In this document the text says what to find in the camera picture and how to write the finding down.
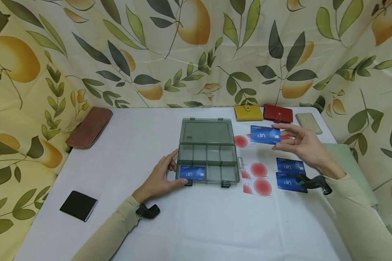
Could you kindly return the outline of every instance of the brown leather pouch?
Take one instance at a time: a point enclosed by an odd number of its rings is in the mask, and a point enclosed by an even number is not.
[[[90,148],[106,127],[113,112],[107,108],[93,107],[82,123],[66,140],[68,146],[80,149]]]

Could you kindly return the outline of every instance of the left hand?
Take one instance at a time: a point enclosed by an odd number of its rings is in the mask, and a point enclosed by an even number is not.
[[[178,151],[179,149],[176,149],[171,154],[162,157],[144,184],[135,190],[132,196],[139,203],[143,203],[151,197],[167,194],[187,184],[187,179],[176,179],[174,181],[167,179],[167,169],[177,171],[177,164],[173,157],[176,156]]]

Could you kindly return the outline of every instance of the black wrist mount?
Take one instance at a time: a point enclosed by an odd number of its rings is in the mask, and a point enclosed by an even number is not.
[[[160,208],[154,204],[151,208],[147,208],[144,204],[141,204],[138,210],[135,212],[139,217],[153,219],[160,214]]]
[[[325,178],[321,175],[310,179],[305,175],[298,174],[296,176],[296,182],[306,189],[317,189],[320,187],[322,188],[324,195],[329,195],[332,193],[331,187],[325,182]]]

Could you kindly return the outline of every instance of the red card holder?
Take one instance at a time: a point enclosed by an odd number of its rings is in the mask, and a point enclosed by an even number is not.
[[[274,121],[275,123],[292,123],[293,111],[291,109],[265,104],[263,118]]]

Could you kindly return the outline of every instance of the box lid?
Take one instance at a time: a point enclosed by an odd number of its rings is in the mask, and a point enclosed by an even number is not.
[[[183,119],[180,143],[234,144],[231,119]]]

